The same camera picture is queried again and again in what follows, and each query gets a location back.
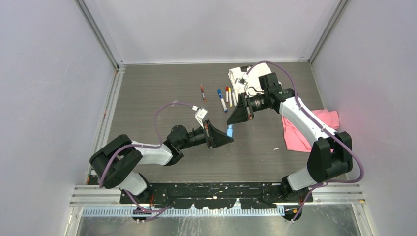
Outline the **light blue highlighter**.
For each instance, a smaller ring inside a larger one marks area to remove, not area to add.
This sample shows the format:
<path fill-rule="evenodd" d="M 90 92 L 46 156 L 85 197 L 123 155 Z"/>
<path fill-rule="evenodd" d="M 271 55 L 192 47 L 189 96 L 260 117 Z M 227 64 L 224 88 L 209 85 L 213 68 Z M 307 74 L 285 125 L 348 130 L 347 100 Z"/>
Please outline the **light blue highlighter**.
<path fill-rule="evenodd" d="M 226 134 L 227 134 L 228 137 L 233 136 L 233 125 L 232 124 L 228 125 Z"/>

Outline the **white acrylic marker grey tip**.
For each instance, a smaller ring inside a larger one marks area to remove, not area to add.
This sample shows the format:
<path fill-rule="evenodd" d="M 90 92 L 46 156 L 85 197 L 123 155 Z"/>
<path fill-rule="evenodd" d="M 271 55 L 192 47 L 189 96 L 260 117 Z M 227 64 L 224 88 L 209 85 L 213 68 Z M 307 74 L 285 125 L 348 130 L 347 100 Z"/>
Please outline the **white acrylic marker grey tip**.
<path fill-rule="evenodd" d="M 232 105 L 236 106 L 237 101 L 236 101 L 236 98 L 235 98 L 235 94 L 233 92 L 230 92 L 230 96 L 231 96 Z"/>

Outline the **white blue marker pen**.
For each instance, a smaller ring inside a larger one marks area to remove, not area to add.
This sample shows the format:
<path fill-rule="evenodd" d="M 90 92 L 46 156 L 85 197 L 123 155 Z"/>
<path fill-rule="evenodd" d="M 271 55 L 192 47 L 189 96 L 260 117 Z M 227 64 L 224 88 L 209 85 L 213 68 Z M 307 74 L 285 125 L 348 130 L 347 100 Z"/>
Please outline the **white blue marker pen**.
<path fill-rule="evenodd" d="M 224 98 L 223 98 L 222 96 L 220 97 L 220 101 L 221 101 L 221 104 L 222 104 L 223 111 L 224 111 L 225 113 L 227 113 L 227 112 L 228 112 L 228 109 L 227 109 L 227 106 L 226 106 L 225 100 L 224 100 Z"/>

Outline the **blue pen cap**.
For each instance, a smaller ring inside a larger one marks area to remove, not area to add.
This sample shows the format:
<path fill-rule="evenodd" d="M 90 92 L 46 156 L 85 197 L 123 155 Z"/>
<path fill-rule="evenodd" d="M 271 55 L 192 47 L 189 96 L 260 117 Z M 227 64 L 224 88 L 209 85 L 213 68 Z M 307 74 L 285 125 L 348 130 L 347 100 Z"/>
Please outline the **blue pen cap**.
<path fill-rule="evenodd" d="M 223 98 L 223 95 L 222 95 L 222 92 L 221 92 L 220 89 L 217 90 L 217 93 L 218 93 L 218 95 L 219 95 L 220 98 Z"/>

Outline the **orange brown gel pen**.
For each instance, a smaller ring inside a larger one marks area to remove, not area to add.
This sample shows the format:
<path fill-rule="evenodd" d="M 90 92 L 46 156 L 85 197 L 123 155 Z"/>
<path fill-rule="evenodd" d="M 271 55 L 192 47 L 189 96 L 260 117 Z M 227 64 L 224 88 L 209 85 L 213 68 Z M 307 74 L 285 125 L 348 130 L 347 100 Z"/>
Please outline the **orange brown gel pen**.
<path fill-rule="evenodd" d="M 200 91 L 201 91 L 203 102 L 206 102 L 207 100 L 206 100 L 206 96 L 205 96 L 205 92 L 204 92 L 204 88 L 202 84 L 200 84 Z"/>

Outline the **white pen yellow end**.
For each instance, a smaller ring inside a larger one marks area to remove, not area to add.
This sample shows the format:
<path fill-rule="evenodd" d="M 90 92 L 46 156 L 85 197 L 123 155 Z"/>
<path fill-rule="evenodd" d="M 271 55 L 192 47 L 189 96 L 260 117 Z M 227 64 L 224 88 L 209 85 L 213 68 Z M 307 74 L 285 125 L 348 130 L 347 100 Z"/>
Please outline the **white pen yellow end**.
<path fill-rule="evenodd" d="M 228 92 L 228 100 L 229 100 L 229 106 L 233 107 L 233 100 L 232 100 L 232 95 L 230 91 Z"/>

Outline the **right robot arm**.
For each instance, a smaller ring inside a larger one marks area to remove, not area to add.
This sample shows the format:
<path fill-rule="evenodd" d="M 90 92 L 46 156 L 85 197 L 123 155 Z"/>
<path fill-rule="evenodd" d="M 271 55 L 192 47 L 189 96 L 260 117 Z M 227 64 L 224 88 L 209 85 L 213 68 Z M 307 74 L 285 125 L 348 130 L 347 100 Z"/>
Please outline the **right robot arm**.
<path fill-rule="evenodd" d="M 227 119 L 227 124 L 250 121 L 254 112 L 273 109 L 287 118 L 305 137 L 311 146 L 306 166 L 285 176 L 279 187 L 286 201 L 294 201 L 300 190 L 325 182 L 352 170 L 352 138 L 347 132 L 328 129 L 298 98 L 293 89 L 283 89 L 275 73 L 259 77 L 262 93 L 238 95 L 238 103 Z"/>

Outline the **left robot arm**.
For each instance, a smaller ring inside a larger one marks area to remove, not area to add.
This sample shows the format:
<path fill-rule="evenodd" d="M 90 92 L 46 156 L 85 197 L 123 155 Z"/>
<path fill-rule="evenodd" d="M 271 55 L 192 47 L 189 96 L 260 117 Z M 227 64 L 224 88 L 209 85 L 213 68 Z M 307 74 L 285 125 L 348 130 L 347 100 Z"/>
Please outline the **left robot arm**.
<path fill-rule="evenodd" d="M 99 177 L 100 187 L 118 187 L 130 192 L 137 202 L 145 203 L 151 197 L 150 184 L 142 174 L 134 172 L 137 165 L 172 166 L 184 157 L 184 149 L 198 145 L 213 149 L 233 141 L 230 135 L 205 120 L 201 127 L 191 131 L 175 125 L 160 145 L 143 144 L 125 134 L 119 135 L 93 154 L 89 163 Z"/>

